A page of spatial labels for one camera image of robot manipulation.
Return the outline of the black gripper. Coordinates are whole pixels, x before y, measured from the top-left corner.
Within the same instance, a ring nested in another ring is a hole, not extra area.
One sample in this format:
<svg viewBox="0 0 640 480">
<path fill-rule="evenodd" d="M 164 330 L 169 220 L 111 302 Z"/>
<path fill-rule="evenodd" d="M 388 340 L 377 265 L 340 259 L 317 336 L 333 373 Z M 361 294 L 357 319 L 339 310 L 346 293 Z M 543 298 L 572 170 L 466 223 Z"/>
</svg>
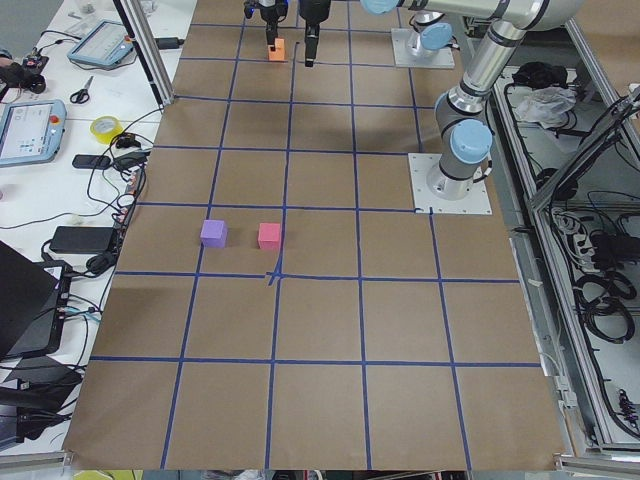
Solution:
<svg viewBox="0 0 640 480">
<path fill-rule="evenodd" d="M 250 19 L 255 11 L 259 11 L 261 18 L 267 22 L 265 34 L 267 46 L 271 52 L 276 51 L 277 22 L 281 22 L 287 17 L 288 7 L 287 0 L 246 0 L 243 4 L 244 15 L 247 19 Z"/>
<path fill-rule="evenodd" d="M 305 21 L 305 58 L 306 67 L 313 67 L 317 56 L 320 25 L 328 19 L 330 0 L 300 0 L 299 15 Z"/>
</svg>

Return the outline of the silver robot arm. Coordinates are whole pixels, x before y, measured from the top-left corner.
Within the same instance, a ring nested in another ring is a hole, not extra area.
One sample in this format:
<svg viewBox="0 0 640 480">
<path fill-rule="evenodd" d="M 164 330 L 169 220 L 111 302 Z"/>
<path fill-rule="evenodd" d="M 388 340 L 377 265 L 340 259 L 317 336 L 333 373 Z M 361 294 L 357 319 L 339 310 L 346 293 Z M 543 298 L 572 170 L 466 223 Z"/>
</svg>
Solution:
<svg viewBox="0 0 640 480">
<path fill-rule="evenodd" d="M 382 15 L 395 7 L 400 7 L 403 1 L 361 1 L 362 7 L 372 15 Z M 408 9 L 413 12 L 410 25 L 413 36 L 409 47 L 418 54 L 426 51 L 438 51 L 449 45 L 452 39 L 452 27 L 443 22 L 442 12 L 428 11 L 426 1 L 412 1 Z M 330 14 L 330 1 L 301 1 L 298 12 L 305 22 L 306 59 L 314 61 L 319 41 L 320 25 Z M 244 1 L 243 10 L 246 19 L 251 19 L 258 11 L 265 22 L 266 45 L 270 59 L 275 54 L 284 52 L 284 40 L 279 37 L 278 25 L 288 15 L 288 1 Z"/>
<path fill-rule="evenodd" d="M 458 85 L 439 97 L 436 121 L 443 153 L 427 174 L 427 186 L 438 197 L 457 201 L 467 196 L 478 166 L 493 143 L 480 119 L 486 99 L 514 50 L 530 30 L 561 26 L 580 9 L 580 1 L 413 1 L 409 10 L 442 12 L 489 19 L 491 25 Z"/>
</svg>

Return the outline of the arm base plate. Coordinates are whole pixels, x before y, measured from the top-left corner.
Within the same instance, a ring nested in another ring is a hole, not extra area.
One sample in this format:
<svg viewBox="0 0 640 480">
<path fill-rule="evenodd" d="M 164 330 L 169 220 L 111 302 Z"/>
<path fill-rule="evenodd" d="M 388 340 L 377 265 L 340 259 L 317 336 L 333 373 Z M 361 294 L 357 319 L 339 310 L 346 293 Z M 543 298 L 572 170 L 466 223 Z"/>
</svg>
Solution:
<svg viewBox="0 0 640 480">
<path fill-rule="evenodd" d="M 440 169 L 441 155 L 409 153 L 408 164 L 414 211 L 421 214 L 491 215 L 492 208 L 483 171 L 471 179 L 452 180 Z"/>
<path fill-rule="evenodd" d="M 397 67 L 449 70 L 455 67 L 451 48 L 425 50 L 413 29 L 393 28 L 391 42 Z"/>
</svg>

